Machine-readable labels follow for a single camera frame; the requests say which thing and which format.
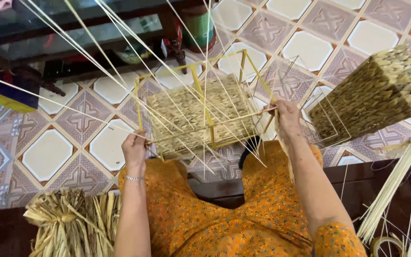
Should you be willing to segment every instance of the orange floral dress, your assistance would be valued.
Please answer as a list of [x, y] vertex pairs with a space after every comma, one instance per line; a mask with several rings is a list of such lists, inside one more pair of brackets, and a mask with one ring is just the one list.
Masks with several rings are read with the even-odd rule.
[[[176, 162], [147, 160], [147, 211], [153, 256], [365, 256], [355, 233], [340, 223], [310, 238], [288, 158], [278, 141], [264, 143], [260, 158], [248, 155], [242, 170], [245, 203], [226, 209], [197, 199]], [[320, 151], [312, 146], [320, 164]], [[119, 174], [120, 189], [125, 170]]]

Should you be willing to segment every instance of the yellow metal frame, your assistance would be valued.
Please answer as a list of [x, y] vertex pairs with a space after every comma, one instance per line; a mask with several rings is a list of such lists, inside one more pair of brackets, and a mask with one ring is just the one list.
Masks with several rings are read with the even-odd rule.
[[[250, 65], [253, 67], [253, 69], [254, 69], [254, 71], [255, 71], [255, 73], [256, 73], [256, 76], [257, 76], [258, 79], [261, 81], [261, 84], [263, 85], [263, 87], [265, 88], [265, 90], [267, 91], [267, 93], [270, 95], [271, 100], [275, 101], [274, 95], [272, 94], [271, 90], [269, 89], [269, 87], [268, 87], [268, 85], [266, 84], [266, 82], [264, 81], [264, 79], [261, 77], [261, 75], [260, 75], [258, 69], [256, 68], [255, 64], [254, 64], [253, 61], [250, 59], [250, 56], [248, 55], [246, 49], [237, 51], [237, 52], [235, 52], [235, 53], [226, 54], [226, 55], [223, 55], [223, 56], [220, 56], [220, 57], [211, 58], [211, 59], [208, 59], [207, 62], [209, 62], [209, 63], [215, 63], [215, 62], [219, 61], [219, 60], [222, 59], [222, 58], [228, 58], [228, 57], [230, 57], [230, 56], [234, 56], [234, 55], [237, 55], [237, 54], [240, 54], [240, 53], [242, 53], [242, 61], [241, 61], [241, 67], [242, 67], [242, 68], [241, 68], [240, 74], [239, 74], [239, 84], [242, 83], [243, 68], [244, 68], [244, 66], [245, 66], [245, 60], [248, 59], [248, 61], [250, 62]], [[188, 65], [183, 65], [183, 66], [179, 66], [179, 67], [174, 67], [174, 68], [172, 68], [172, 70], [174, 70], [174, 71], [178, 71], [178, 70], [181, 70], [181, 69], [184, 69], [184, 68], [190, 68], [191, 75], [193, 76], [193, 81], [194, 81], [195, 88], [196, 88], [196, 90], [200, 93], [200, 95], [201, 95], [201, 102], [202, 102], [203, 104], [204, 104], [204, 102], [205, 102], [204, 93], [203, 93], [203, 91], [202, 91], [202, 89], [201, 89], [201, 83], [200, 83], [200, 81], [199, 81], [199, 78], [198, 78], [198, 75], [197, 75], [197, 73], [196, 73], [195, 67], [196, 67], [197, 65], [203, 65], [203, 64], [206, 64], [206, 65], [207, 65], [207, 62], [201, 61], [201, 62], [196, 62], [196, 63], [192, 63], [192, 64], [188, 64]], [[161, 71], [161, 72], [159, 72], [159, 73], [161, 73], [161, 74], [170, 74], [171, 72], [170, 72], [169, 70], [163, 70], [163, 71]], [[139, 88], [140, 88], [140, 81], [142, 81], [142, 79], [149, 78], [149, 77], [151, 77], [151, 74], [145, 74], [145, 75], [141, 75], [141, 76], [135, 78], [135, 80], [134, 80], [134, 89], [135, 89], [136, 95], [137, 95], [138, 97], [139, 97], [138, 94], [139, 94]], [[138, 118], [138, 121], [139, 121], [139, 129], [142, 130], [142, 117], [141, 117], [141, 111], [140, 111], [139, 102], [136, 102], [136, 105], [137, 105], [137, 118]], [[205, 117], [206, 117], [206, 119], [207, 119], [208, 127], [210, 128], [210, 138], [211, 138], [211, 140], [212, 140], [212, 148], [213, 148], [213, 149], [216, 149], [216, 148], [219, 148], [219, 147], [222, 147], [222, 146], [226, 146], [226, 145], [231, 144], [231, 143], [236, 143], [236, 142], [239, 141], [239, 139], [236, 139], [236, 140], [229, 141], [229, 142], [227, 142], [227, 143], [222, 143], [222, 144], [216, 145], [216, 144], [215, 144], [215, 138], [214, 138], [214, 136], [215, 136], [215, 135], [214, 135], [214, 127], [215, 127], [217, 124], [214, 124], [214, 123], [213, 123], [212, 119], [210, 118], [210, 114], [209, 114], [209, 112], [208, 112], [207, 110], [205, 111]], [[269, 127], [269, 125], [270, 125], [270, 123], [271, 123], [271, 121], [272, 121], [272, 118], [273, 118], [273, 117], [271, 117], [271, 119], [269, 120], [269, 122], [268, 122], [268, 123], [266, 124], [266, 126], [264, 127], [264, 132], [266, 132], [267, 128]]]

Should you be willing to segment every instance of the bundle of sticks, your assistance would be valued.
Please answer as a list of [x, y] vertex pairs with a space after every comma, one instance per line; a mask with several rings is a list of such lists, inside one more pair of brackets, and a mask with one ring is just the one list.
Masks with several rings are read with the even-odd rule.
[[121, 196], [82, 189], [40, 192], [23, 216], [39, 227], [30, 257], [112, 256]]

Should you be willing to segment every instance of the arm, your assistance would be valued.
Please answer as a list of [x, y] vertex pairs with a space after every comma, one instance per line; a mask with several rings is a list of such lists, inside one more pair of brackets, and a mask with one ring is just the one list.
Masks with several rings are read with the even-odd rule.
[[350, 216], [302, 136], [300, 110], [292, 102], [278, 100], [277, 111], [279, 135], [289, 149], [296, 191], [309, 222], [311, 237], [314, 238], [320, 226], [332, 222], [342, 223], [354, 232]]
[[[122, 144], [127, 176], [145, 174], [145, 140], [130, 134]], [[125, 181], [115, 239], [115, 256], [151, 256], [145, 181]]]

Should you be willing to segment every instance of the silver bracelet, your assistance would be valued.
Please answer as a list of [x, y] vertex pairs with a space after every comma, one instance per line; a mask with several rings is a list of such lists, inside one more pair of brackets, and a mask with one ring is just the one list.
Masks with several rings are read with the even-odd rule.
[[126, 179], [128, 179], [129, 181], [137, 181], [137, 180], [143, 180], [145, 179], [145, 177], [132, 178], [130, 176], [126, 176]]

